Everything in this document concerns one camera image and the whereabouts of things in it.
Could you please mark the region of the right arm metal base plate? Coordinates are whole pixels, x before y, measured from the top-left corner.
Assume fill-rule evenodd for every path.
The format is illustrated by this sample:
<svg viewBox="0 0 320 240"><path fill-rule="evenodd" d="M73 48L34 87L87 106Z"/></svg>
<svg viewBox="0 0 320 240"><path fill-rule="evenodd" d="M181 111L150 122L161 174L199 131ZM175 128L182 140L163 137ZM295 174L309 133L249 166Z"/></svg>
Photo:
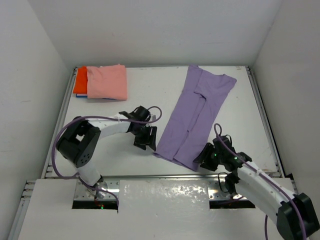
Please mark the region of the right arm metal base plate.
<svg viewBox="0 0 320 240"><path fill-rule="evenodd" d="M207 184L208 197L213 201L232 201L232 200L240 200L246 201L247 198L235 193L227 192L227 188L225 186L224 180L210 180Z"/></svg>

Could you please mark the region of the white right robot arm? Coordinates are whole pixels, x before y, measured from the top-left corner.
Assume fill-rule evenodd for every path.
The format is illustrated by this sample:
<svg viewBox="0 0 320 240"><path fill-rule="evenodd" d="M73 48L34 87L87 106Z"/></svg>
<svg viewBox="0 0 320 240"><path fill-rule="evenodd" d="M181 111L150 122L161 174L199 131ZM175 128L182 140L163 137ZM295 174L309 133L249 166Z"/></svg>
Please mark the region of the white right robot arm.
<svg viewBox="0 0 320 240"><path fill-rule="evenodd" d="M224 186L231 195L241 195L258 207L276 225L285 240L305 240L320 229L312 200L290 191L252 161L244 152L236 152L227 135L207 143L194 159L200 167L215 171L219 165L229 172Z"/></svg>

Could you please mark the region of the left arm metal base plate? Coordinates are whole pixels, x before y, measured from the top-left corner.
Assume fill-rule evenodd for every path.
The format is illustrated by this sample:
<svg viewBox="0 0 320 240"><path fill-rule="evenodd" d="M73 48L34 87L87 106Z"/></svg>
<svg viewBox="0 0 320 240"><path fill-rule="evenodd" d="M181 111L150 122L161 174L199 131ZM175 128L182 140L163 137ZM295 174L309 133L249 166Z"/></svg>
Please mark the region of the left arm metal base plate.
<svg viewBox="0 0 320 240"><path fill-rule="evenodd" d="M86 187L80 181L77 182L73 199L75 201L93 201L95 198L102 201L116 200L119 197L120 189L117 182L100 182L99 191Z"/></svg>

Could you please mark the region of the purple t-shirt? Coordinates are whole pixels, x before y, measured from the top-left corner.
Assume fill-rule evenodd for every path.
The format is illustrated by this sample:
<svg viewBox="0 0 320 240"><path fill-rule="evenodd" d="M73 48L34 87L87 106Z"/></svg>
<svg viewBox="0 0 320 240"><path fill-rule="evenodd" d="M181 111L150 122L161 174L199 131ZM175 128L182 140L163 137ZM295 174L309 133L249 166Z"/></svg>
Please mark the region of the purple t-shirt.
<svg viewBox="0 0 320 240"><path fill-rule="evenodd" d="M154 155L196 172L199 165L194 160L204 149L214 121L236 83L226 74L216 75L190 65Z"/></svg>

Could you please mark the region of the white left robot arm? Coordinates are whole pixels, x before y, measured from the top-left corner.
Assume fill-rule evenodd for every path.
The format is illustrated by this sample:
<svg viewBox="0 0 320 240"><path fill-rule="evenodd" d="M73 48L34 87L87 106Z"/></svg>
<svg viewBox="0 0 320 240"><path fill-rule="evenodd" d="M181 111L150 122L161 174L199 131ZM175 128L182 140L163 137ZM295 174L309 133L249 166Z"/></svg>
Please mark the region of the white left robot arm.
<svg viewBox="0 0 320 240"><path fill-rule="evenodd" d="M56 152L59 152L75 168L74 177L88 190L105 193L107 187L104 178L92 162L98 141L115 134L131 133L134 135L134 146L155 151L157 127L153 124L160 119L160 115L151 114L150 109L143 106L109 117L78 116L66 124L54 140L51 150L53 170L58 177L64 177L56 165Z"/></svg>

